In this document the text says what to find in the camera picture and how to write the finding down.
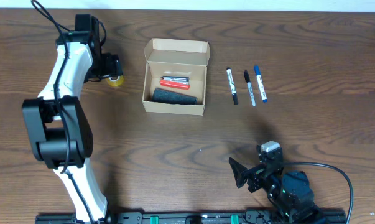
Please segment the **blue-capped white marker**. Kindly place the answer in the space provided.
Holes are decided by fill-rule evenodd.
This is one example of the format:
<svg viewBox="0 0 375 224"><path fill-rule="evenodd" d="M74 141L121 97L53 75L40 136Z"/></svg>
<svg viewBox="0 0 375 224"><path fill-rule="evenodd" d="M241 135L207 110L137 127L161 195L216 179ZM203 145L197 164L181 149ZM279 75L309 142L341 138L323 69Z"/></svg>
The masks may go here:
<svg viewBox="0 0 375 224"><path fill-rule="evenodd" d="M254 66L254 71L255 71L255 74L256 74L257 84L258 84L259 92L261 94L262 102L266 103L267 102L267 95L266 95L266 91L264 89L261 71L260 71L260 68L259 68L258 65Z"/></svg>

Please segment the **yellow tape roll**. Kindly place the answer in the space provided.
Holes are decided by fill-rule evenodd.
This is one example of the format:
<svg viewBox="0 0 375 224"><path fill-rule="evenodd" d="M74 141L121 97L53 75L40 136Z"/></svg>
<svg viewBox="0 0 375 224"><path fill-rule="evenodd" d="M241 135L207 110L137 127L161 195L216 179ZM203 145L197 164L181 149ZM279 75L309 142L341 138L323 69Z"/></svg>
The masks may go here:
<svg viewBox="0 0 375 224"><path fill-rule="evenodd" d="M124 76L116 76L116 77L110 77L106 79L109 86L116 87L120 86L124 83Z"/></svg>

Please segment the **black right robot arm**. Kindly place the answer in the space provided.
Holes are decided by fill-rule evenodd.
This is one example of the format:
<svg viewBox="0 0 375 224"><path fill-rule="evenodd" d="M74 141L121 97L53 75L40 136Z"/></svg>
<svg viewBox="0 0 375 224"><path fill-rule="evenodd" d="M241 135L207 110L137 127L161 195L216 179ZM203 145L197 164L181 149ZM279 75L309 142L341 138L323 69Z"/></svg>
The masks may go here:
<svg viewBox="0 0 375 224"><path fill-rule="evenodd" d="M266 149L257 147L260 164L248 169L233 158L229 158L236 186L244 185L254 193L266 192L275 207L272 223L328 223L324 212L315 204L314 193L304 172L283 173L282 148L276 144Z"/></svg>

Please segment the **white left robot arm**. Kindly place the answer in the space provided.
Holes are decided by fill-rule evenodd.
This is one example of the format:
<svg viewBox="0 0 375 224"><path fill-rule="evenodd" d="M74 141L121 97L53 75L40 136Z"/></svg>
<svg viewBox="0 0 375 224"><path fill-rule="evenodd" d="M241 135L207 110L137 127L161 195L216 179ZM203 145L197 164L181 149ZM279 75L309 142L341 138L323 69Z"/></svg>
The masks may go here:
<svg viewBox="0 0 375 224"><path fill-rule="evenodd" d="M45 88L22 104L34 157L60 177L75 206L72 215L38 215L36 223L117 222L91 166L93 133L80 103L86 82L124 81L119 57L102 52L103 29L96 17L76 15L74 30L56 40L57 60Z"/></svg>

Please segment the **blue whiteboard eraser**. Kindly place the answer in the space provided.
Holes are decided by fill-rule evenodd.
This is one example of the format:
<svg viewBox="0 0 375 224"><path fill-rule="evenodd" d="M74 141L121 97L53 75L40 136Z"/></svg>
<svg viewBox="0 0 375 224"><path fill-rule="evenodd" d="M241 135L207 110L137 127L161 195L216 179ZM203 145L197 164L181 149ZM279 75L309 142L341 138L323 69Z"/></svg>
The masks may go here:
<svg viewBox="0 0 375 224"><path fill-rule="evenodd" d="M178 105L195 105L198 99L193 96L183 95L180 93L156 88L152 95L152 101L156 103L178 104Z"/></svg>

